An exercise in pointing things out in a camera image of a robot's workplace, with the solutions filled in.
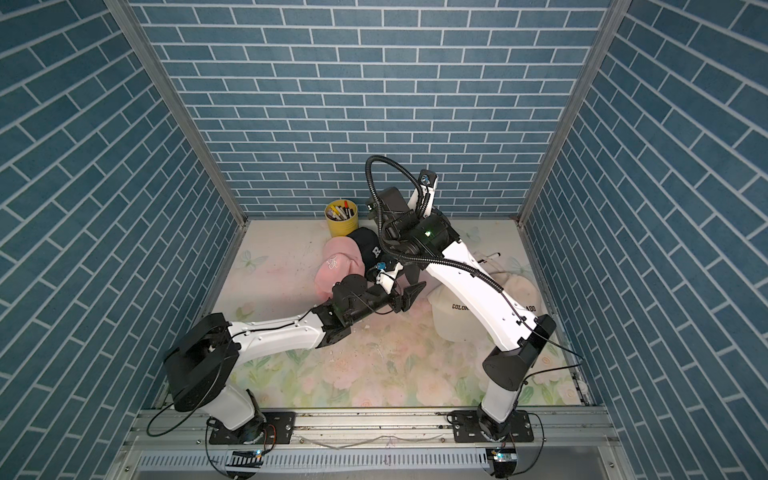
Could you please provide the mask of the black cap front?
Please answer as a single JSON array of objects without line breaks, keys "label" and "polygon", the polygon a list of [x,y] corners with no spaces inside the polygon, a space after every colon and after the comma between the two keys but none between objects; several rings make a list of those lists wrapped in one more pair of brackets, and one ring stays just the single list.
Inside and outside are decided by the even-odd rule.
[{"label": "black cap front", "polygon": [[398,287],[408,287],[420,282],[421,269],[417,263],[401,262],[395,258],[385,259],[386,275],[391,277]]}]

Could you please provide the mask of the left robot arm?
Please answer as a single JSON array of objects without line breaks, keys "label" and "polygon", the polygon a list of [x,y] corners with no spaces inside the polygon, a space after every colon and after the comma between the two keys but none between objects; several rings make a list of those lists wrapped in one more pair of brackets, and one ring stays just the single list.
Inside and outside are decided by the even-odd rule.
[{"label": "left robot arm", "polygon": [[395,313],[409,310],[426,286],[420,281],[398,289],[388,274],[379,276],[382,281],[371,284],[350,274],[333,285],[328,300],[296,316],[263,322],[230,322],[221,313],[202,318],[163,359],[173,408],[202,410],[230,431],[251,422],[258,403],[254,394],[230,382],[234,369],[285,351],[333,345],[386,306]]}]

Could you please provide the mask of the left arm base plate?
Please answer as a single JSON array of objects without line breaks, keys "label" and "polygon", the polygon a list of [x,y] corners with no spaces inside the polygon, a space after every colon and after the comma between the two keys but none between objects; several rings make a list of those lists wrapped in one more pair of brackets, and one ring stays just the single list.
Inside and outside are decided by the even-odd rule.
[{"label": "left arm base plate", "polygon": [[227,429],[224,424],[209,418],[209,442],[213,445],[272,445],[289,444],[293,435],[296,413],[293,411],[267,411],[257,414],[252,420],[236,430]]}]

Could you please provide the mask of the beige Colorado cap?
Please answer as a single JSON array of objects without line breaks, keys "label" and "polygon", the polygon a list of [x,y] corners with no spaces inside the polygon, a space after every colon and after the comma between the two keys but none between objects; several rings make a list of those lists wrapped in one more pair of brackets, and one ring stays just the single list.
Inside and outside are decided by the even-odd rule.
[{"label": "beige Colorado cap", "polygon": [[541,315],[542,299],[538,288],[526,277],[501,272],[495,276],[496,281],[504,287],[505,292],[534,315]]},{"label": "beige Colorado cap", "polygon": [[440,337],[451,342],[482,340],[485,329],[469,308],[445,285],[428,295],[433,323]]}]

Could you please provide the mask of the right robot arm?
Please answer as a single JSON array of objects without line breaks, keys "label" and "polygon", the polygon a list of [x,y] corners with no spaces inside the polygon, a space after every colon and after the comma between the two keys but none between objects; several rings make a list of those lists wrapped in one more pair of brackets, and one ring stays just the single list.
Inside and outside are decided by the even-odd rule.
[{"label": "right robot arm", "polygon": [[395,187],[373,191],[368,201],[382,248],[405,265],[437,279],[479,320],[495,347],[482,363],[489,384],[479,406],[483,434],[500,441],[530,369],[556,329],[514,300],[474,258],[443,214],[418,215]]}]

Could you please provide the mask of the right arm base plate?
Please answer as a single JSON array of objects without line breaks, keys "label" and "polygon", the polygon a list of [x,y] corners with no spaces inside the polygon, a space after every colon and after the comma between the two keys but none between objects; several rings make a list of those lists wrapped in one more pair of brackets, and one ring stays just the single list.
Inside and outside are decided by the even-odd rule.
[{"label": "right arm base plate", "polygon": [[497,422],[480,408],[455,410],[446,415],[456,443],[530,443],[534,440],[529,414],[512,411],[506,420]]}]

